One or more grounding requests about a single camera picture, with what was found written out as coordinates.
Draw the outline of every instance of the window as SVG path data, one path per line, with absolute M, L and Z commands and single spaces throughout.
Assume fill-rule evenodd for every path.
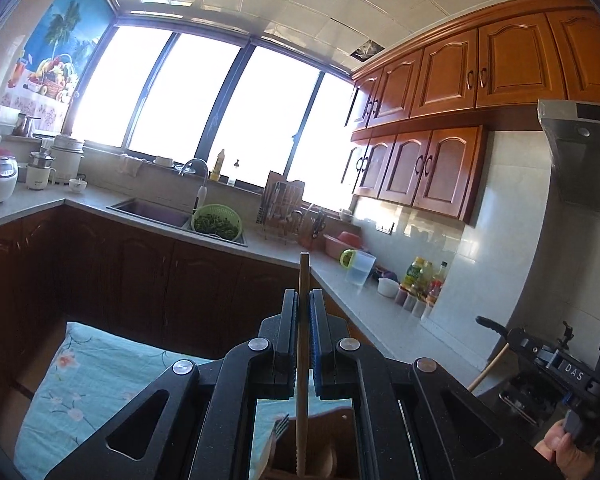
M 187 162 L 240 48 L 181 35 L 158 73 L 129 148 Z
M 120 27 L 104 51 L 80 100 L 73 134 L 120 146 L 138 97 L 171 33 Z
M 297 59 L 256 48 L 224 113 L 209 164 L 224 148 L 227 166 L 240 159 L 239 180 L 264 187 L 270 170 L 283 173 L 319 73 Z
M 341 183 L 351 132 L 344 127 L 351 83 L 326 74 L 307 119 L 289 180 L 305 183 L 302 199 L 338 211 L 348 208 L 352 185 Z

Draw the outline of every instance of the paper towel roll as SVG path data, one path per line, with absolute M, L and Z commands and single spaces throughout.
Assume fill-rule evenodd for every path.
M 18 122 L 18 114 L 20 110 L 17 108 L 9 108 L 8 106 L 0 106 L 0 124 L 8 124 L 15 126 Z

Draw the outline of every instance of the poster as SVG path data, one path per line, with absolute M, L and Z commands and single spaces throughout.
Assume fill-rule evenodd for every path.
M 59 133 L 69 102 L 113 10 L 106 0 L 54 0 L 27 40 L 0 104 Z

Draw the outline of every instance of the blue floral cloth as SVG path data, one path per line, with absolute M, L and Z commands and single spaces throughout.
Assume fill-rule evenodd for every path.
M 89 438 L 174 362 L 187 358 L 76 322 L 31 401 L 13 462 L 27 480 L 43 480 L 63 458 Z M 321 401 L 310 377 L 309 412 L 322 413 L 350 400 Z M 277 418 L 294 416 L 291 400 L 259 400 L 251 452 L 251 473 Z

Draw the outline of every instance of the faucet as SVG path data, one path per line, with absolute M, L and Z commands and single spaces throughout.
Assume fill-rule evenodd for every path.
M 209 177 L 209 167 L 206 164 L 206 162 L 204 160 L 202 160 L 201 158 L 192 158 L 191 160 L 188 160 L 184 166 L 180 169 L 180 171 L 178 172 L 178 175 L 184 174 L 185 170 L 194 162 L 201 162 L 202 165 L 205 168 L 205 179 L 202 182 L 202 186 L 200 186 L 200 188 L 198 189 L 198 194 L 196 195 L 196 201 L 194 202 L 193 205 L 193 213 L 196 212 L 196 209 L 198 209 L 199 207 L 202 207 L 205 204 L 205 198 L 206 198 L 206 180 Z

